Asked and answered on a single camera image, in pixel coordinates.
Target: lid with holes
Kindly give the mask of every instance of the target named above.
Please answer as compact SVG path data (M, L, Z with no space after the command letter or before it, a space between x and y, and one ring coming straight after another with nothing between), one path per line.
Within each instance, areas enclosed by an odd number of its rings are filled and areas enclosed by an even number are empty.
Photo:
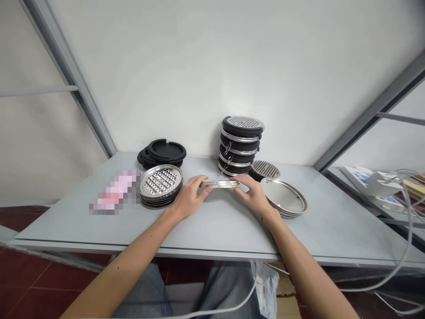
M227 132L241 137L258 136L265 129L262 121L246 116L228 116L223 119L222 124Z
M169 164L155 166L140 178L140 195L144 199L165 199L175 195L182 183L182 171L178 167Z
M304 196L291 184L275 178L263 178L261 186L272 206L279 211L298 216L307 209Z
M166 139L152 141L147 151L156 162L174 164L181 162L186 157L186 149L183 145L175 142L167 143Z
M272 178L278 178L280 176L280 171L276 166L273 164L270 164L269 162L265 161L254 161L252 163L252 170L261 176L261 179L264 177L272 177Z

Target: black round lid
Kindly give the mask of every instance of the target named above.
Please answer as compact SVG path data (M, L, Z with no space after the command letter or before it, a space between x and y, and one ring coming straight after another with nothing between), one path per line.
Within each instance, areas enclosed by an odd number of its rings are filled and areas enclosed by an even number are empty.
M166 139L152 141L147 151L156 162L174 164L181 162L186 157L186 149L183 145L175 142L167 143Z
M147 146L140 152L142 159L148 164L156 164L155 159L149 154Z
M259 149L260 147L260 141L253 142L253 143L238 143L228 139L223 134L220 134L220 138L224 147L230 146L230 148L237 151L253 151L253 150Z
M143 157L142 157L143 151L144 150L141 150L137 155L137 161L139 162L139 164L141 164L145 170L148 170L148 169L152 168L153 166L156 166L156 164L147 163L143 159Z
M251 166L247 166L247 167L235 167L235 166L232 166L232 165L227 164L221 158L219 158L218 161L220 163L220 166L225 171L228 171L229 173L243 174L243 173L248 173L251 170Z
M227 152L226 154L226 148L223 146L223 144L220 144L220 154L225 159L235 163L250 163L255 158L255 154L254 155L238 155L238 154L233 154L231 152Z
M228 116L221 123L227 132L240 137L258 136L265 129L262 121L246 116Z

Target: metal ring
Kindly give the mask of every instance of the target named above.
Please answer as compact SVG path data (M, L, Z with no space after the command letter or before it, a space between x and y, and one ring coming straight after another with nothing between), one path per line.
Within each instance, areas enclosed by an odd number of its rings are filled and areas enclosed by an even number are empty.
M228 152L231 152L231 153L234 153L234 154L237 154L237 155L247 155L248 156L248 155L257 154L257 152L258 152L258 149L255 149L253 151L238 151L238 150L231 149L230 148L231 145L232 145L231 142L228 146L224 145L223 143L221 143L221 145L223 145L224 148L226 149L226 152L224 153L224 155L227 155Z
M230 160L228 160L228 159L226 159L226 158L224 158L223 157L223 155L221 154L221 153L218 153L218 157L220 157L221 158L221 160L223 161L223 162L225 162L227 165L230 165L230 166L234 166L234 167L248 167L248 166L251 166L252 165L252 162L248 162L248 163L235 163L235 162L232 162L232 161L230 161Z
M256 137L239 137L232 134L227 133L224 128L221 128L221 134L223 134L225 137L227 137L229 140L233 140L235 142L240 143L254 143L258 142L260 140L259 136Z
M220 163L218 163L218 168L220 169L220 171L221 171L221 174L226 174L226 175L229 175L229 176L237 176L237 175L243 175L243 174L247 174L247 173L242 173L242 174L235 174L235 173L230 173L230 172L228 172L227 170L225 170L225 168L222 168L221 167L221 165L220 165Z

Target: perforated metal lid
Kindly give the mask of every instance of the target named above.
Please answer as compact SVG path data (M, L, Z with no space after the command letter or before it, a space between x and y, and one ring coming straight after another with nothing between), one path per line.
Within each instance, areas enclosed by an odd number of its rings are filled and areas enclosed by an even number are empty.
M252 117L246 116L230 116L226 121L234 126L240 128L262 128L264 129L264 123Z
M171 164L155 166L147 170L140 178L140 196L167 198L180 190L182 182L182 171L178 167Z
M252 170L258 175L264 177L277 178L280 176L280 171L276 166L265 161L254 161L252 163Z

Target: pink package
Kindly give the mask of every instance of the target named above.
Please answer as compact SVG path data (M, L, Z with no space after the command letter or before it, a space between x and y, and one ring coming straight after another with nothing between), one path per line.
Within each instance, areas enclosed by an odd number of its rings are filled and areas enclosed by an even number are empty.
M137 178L141 175L140 171L120 171L120 175L114 177L114 181L106 187L103 193L99 193L93 206L93 210L115 210L123 202L132 187L136 186Z

